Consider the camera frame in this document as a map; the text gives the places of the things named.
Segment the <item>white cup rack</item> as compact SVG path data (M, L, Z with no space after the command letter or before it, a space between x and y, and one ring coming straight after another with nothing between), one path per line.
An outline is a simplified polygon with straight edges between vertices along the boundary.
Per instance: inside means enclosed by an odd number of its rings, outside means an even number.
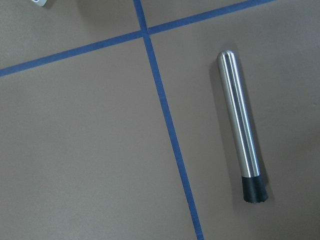
M47 0L31 0L31 1L39 7L44 7L47 3Z

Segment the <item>steel muddler black tip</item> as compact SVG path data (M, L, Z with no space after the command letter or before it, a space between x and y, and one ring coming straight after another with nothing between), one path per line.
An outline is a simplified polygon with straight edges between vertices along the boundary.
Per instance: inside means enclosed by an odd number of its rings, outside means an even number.
M256 204L268 199L244 96L236 55L224 50L217 56L221 85L238 157L243 199Z

